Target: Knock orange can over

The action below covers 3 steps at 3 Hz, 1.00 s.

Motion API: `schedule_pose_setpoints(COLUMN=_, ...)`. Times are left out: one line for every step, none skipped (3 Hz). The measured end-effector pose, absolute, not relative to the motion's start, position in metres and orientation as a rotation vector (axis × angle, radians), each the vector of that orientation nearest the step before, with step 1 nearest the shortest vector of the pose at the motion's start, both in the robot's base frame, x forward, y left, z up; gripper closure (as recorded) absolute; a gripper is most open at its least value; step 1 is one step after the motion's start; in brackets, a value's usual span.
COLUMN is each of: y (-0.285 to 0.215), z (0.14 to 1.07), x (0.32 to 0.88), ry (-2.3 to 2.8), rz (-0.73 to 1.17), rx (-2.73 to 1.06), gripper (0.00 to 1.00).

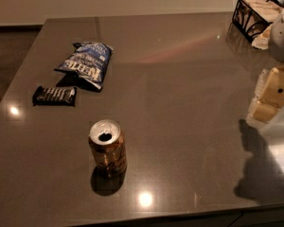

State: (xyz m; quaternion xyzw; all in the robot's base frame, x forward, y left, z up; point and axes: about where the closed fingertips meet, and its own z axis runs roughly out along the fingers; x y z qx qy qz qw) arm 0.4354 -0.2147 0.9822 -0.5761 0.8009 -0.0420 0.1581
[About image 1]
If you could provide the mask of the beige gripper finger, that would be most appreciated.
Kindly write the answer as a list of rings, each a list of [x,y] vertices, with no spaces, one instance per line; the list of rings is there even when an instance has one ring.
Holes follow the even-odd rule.
[[[277,108],[284,106],[284,70],[273,68],[264,83],[260,99]]]
[[[276,105],[261,101],[257,97],[254,97],[250,103],[248,113],[255,120],[268,122],[274,118],[278,111],[279,108]]]

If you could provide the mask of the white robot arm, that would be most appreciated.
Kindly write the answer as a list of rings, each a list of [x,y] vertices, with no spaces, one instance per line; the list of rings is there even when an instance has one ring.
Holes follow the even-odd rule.
[[[268,49],[280,64],[271,70],[262,70],[249,107],[249,116],[264,123],[271,121],[284,107],[284,9],[270,25]]]

